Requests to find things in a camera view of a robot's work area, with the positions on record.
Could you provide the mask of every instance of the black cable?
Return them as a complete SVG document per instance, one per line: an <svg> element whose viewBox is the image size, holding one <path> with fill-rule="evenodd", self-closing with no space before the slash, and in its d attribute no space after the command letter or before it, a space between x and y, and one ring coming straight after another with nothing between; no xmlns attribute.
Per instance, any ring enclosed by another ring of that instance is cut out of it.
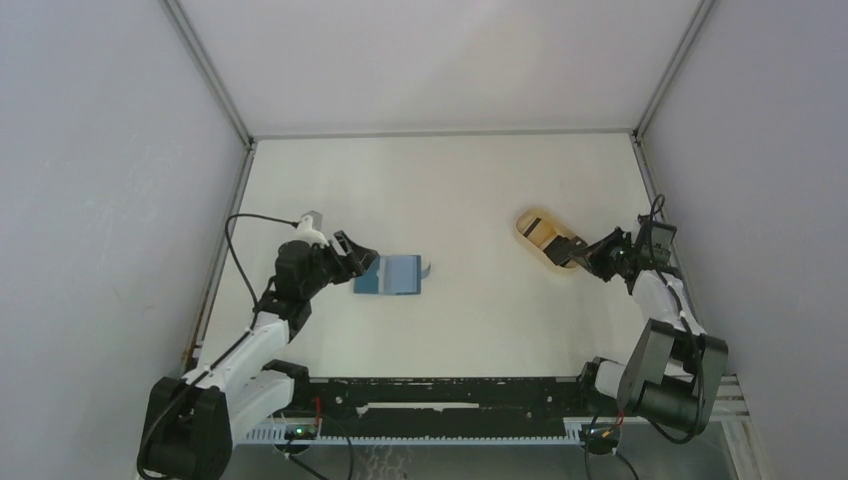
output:
<svg viewBox="0 0 848 480"><path fill-rule="evenodd" d="M595 424L598 422L598 416L595 415L592 417L591 423L589 423L589 429L586 431L586 439L583 444L583 464L586 466L586 478L588 480L592 480L592 469L589 467L589 441L592 439L592 432L595 429ZM639 474L636 473L636 469L633 468L633 464L630 463L629 460L624 458L624 455L618 453L618 450L615 450L614 456L618 457L619 460L624 462L624 465L630 470L630 473L633 474L633 478L635 480L639 480Z"/></svg>
<svg viewBox="0 0 848 480"><path fill-rule="evenodd" d="M283 219L280 219L280 218L268 217L268 216L265 216L265 215L257 215L257 214L254 214L254 213L236 213L234 215L230 215L229 217L227 217L227 221L224 223L224 238L227 241L227 249L230 251L230 255L233 256L233 262L236 264L236 268L238 269L239 274L241 274L241 278L242 278L242 280L244 280L244 283L247 286L248 291L250 291L250 297L253 300L253 306L256 307L256 304L259 302L259 300L256 297L256 292L253 291L253 286L250 284L250 280L247 279L247 275L244 273L244 269L242 268L241 263L238 260L238 256L236 255L236 251L233 248L233 240L232 240L232 237L230 235L230 222L232 222L234 219L239 218L239 217L259 218L259 219L262 219L262 220L268 220L270 222L276 222L276 223L283 223L283 224L286 224L286 225L291 225L295 228L297 228L298 222L292 222L291 220L283 220ZM270 285L271 285L271 280L268 281L268 288L270 288ZM230 348L228 348L224 353L221 354L221 356L219 356L217 359L215 359L215 361L212 362L209 365L208 370L206 370L205 372L198 375L197 378L195 378L191 383L189 383L186 388L183 388L183 390L180 391L170 401L170 403L168 403L168 405L165 406L164 409L162 409L162 412L153 420L153 422L150 423L150 427L148 427L147 430L145 430L144 434L141 437L141 446L138 450L138 456L136 457L136 461L135 461L136 471L138 472L138 475L141 478L143 478L144 480L170 480L171 478L173 478L173 477L168 476L168 475L157 476L157 477L150 476L144 470L144 467L142 466L143 454L144 454L144 452L147 451L147 448L150 444L150 439L153 436L153 432L156 431L156 428L159 426L160 423L162 423L162 420L165 418L165 416L168 415L171 412L171 410L174 409L174 407L177 405L177 403L179 403L179 401L182 400L182 398L185 395L187 395L188 392L191 391L191 389L193 387L196 387L198 383L200 383L204 378L209 376L209 373L212 370L215 370L215 368L217 368L218 365L220 365L221 362L224 361L224 359L226 359L231 353L233 353L233 351L235 351L235 349L237 349L239 347L239 345L241 345L247 339L247 337L250 336L250 332L253 331L253 328L256 326L256 321L258 320L258 318L259 318L259 312L256 311L253 314L253 319L250 321L249 331L244 332L241 335L241 337L239 337L239 339L236 340L235 343L233 343L230 346Z"/></svg>
<svg viewBox="0 0 848 480"><path fill-rule="evenodd" d="M355 464L355 458L354 458L354 453L353 453L353 442L350 441L350 436L348 436L344 427L342 426L342 424L338 420L336 420L336 419L334 419L334 418L332 418L328 415L325 415L323 413L320 413L320 412L309 412L309 411L306 411L306 410L285 410L284 409L283 410L284 418L285 418L285 415L304 415L304 416L310 416L310 417L317 415L317 416L321 417L321 419L329 420L330 423L334 424L336 426L336 428L339 429L339 432L341 432L342 436L345 437L345 441L347 441L347 450L348 450L348 453L350 454L350 461L348 463L348 471L347 471L347 480L351 480L353 478L353 465ZM289 447L289 445L291 445L293 440L294 439L289 440L289 443L286 444L286 449ZM292 460L292 461L295 460L294 455L289 454L289 455L287 455L287 457L288 457L289 460ZM315 475L317 478L320 478L322 480L327 480L325 477L321 476L320 473L316 472L311 467L307 467L306 464L304 464L303 462L295 461L294 463L296 465L302 467L304 470L311 473L312 475Z"/></svg>
<svg viewBox="0 0 848 480"><path fill-rule="evenodd" d="M589 423L589 429L586 431L586 439L583 442L583 464L586 466L586 478L592 480L592 469L589 468L589 439L592 438L592 430L595 429L595 424L598 422L598 415L592 417L592 422Z"/></svg>
<svg viewBox="0 0 848 480"><path fill-rule="evenodd" d="M298 222L292 222L291 220L283 220L281 218L268 217L265 215L257 215L255 213L236 213L234 215L230 215L227 217L227 221L224 224L224 238L227 240L227 249L230 251L230 255L233 257L233 263L236 264L236 269L239 271L239 275L241 275L241 279L244 280L245 286L247 286L248 292L250 292L250 298L253 300L253 305L256 306L259 303L259 297L256 296L256 292L253 290L253 285L250 284L250 280L247 279L247 274L244 273L244 268L241 266L241 262L239 262L238 255L236 255L236 249L233 248L233 238L230 234L230 223L237 218L258 218L260 220L267 220L269 222L283 223L285 225L291 225L294 228L297 228L299 225Z"/></svg>
<svg viewBox="0 0 848 480"><path fill-rule="evenodd" d="M692 427L686 432L686 435L683 438L675 438L672 437L668 432L663 430L656 422L651 422L651 425L654 429L657 430L666 440L671 443L682 445L684 443L688 443L690 440L695 438L697 435L698 425L701 423L701 417L703 415L704 409L704 367L701 364L701 356L698 354L698 341L695 338L695 334L692 333L692 327L689 326L689 321L683 315L683 302L680 300L680 296L677 294L677 291L672 288L671 284L669 284L668 280L666 280L665 275L659 270L657 267L657 259L654 256L654 242L651 238L651 232L654 227L654 220L657 215L662 212L663 207L665 206L665 195L659 194L654 198L654 201L651 202L651 213L648 216L648 225L646 226L648 234L647 234L647 242L648 242L648 252L651 257L651 263L653 264L654 271L657 272L660 280L665 284L666 289L671 294L671 297L674 299L674 303L677 306L677 314L680 317L680 321L683 324L683 328L686 329L686 334L689 338L690 348L692 349L692 357L695 362L695 373L698 376L698 404L696 405L695 410L695 421L693 422Z"/></svg>
<svg viewBox="0 0 848 480"><path fill-rule="evenodd" d="M632 464L632 463L630 463L630 461L629 461L629 460L627 460L626 458L624 458L624 455L622 455L622 454L618 453L618 451L616 451L616 452L615 452L615 456L616 456L616 457L618 457L618 459L619 459L619 460L621 460L622 462L624 462L624 464L625 464L625 465L627 465L627 468L629 468L629 469L630 469L630 473L632 473L632 474L633 474L633 478L634 478L635 480L639 480L639 474L638 474L638 473L636 473L636 469L635 469L635 468L633 468L633 464Z"/></svg>
<svg viewBox="0 0 848 480"><path fill-rule="evenodd" d="M325 477L324 475L321 475L320 473L318 473L317 471L315 471L315 469L314 469L314 468L312 468L312 467L310 467L309 465L307 465L307 464L305 464L305 463L301 462L301 461L300 461L297 457L295 457L294 455L288 455L288 456L286 457L286 459L287 459L287 460L291 460L291 462L292 462L292 463L294 463L294 464L295 464L295 465L297 465L298 467L300 467L300 468L302 468L302 469L306 470L307 472L311 473L313 477L318 478L319 480L330 480L329 478L327 478L327 477Z"/></svg>

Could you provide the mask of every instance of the white wall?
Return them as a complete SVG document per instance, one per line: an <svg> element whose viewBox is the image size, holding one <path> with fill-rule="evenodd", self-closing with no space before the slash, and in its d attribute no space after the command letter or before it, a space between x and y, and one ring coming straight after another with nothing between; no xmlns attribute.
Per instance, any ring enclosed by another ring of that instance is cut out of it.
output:
<svg viewBox="0 0 848 480"><path fill-rule="evenodd" d="M254 135L633 127L698 0L186 0Z"/></svg>
<svg viewBox="0 0 848 480"><path fill-rule="evenodd" d="M242 146L154 1L0 6L0 478L129 478Z"/></svg>
<svg viewBox="0 0 848 480"><path fill-rule="evenodd" d="M846 468L847 23L840 0L721 2L648 133L779 478Z"/></svg>

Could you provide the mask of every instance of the blue cloth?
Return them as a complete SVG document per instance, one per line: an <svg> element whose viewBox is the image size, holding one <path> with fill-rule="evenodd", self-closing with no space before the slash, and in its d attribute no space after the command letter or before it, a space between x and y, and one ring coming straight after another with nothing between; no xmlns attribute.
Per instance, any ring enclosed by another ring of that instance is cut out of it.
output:
<svg viewBox="0 0 848 480"><path fill-rule="evenodd" d="M353 293L365 295L419 295L421 279L430 267L421 270L421 255L378 257L364 275L354 279Z"/></svg>

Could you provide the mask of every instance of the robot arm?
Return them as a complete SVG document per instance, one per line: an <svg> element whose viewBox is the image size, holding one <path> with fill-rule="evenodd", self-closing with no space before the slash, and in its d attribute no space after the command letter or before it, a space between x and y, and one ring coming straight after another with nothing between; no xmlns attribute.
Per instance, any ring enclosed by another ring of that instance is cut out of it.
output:
<svg viewBox="0 0 848 480"><path fill-rule="evenodd" d="M295 239L280 246L275 274L254 307L255 321L233 347L211 365L198 366L179 379L163 377L154 385L139 448L139 473L218 479L237 440L291 403L293 377L306 369L274 357L303 328L312 297L330 283L364 274L378 256L342 231L327 240L314 228L318 223L319 214L307 214Z"/></svg>
<svg viewBox="0 0 848 480"><path fill-rule="evenodd" d="M709 422L728 350L692 314L680 275L669 264L677 229L654 216L638 218L635 240L620 228L588 247L575 237L565 244L573 248L560 252L559 261L573 260L604 281L621 276L646 321L627 365L600 357L586 364L581 380L588 398L602 403L611 397L619 411L691 438ZM672 364L682 365L691 380L668 375Z"/></svg>

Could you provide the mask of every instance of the white tabletop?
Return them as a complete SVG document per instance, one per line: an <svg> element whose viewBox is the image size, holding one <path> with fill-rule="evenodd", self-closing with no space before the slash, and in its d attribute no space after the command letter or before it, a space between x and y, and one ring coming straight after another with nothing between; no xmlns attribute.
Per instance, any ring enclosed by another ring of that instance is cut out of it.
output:
<svg viewBox="0 0 848 480"><path fill-rule="evenodd" d="M315 377L573 376L626 362L644 326L624 283L559 275L519 244L515 219L547 207L589 242L631 228L648 198L625 134L436 136L259 142L242 212L324 215L382 254L432 262L418 296L329 286L279 358ZM292 229L241 219L235 248L261 290ZM201 352L214 360L250 321L227 260Z"/></svg>

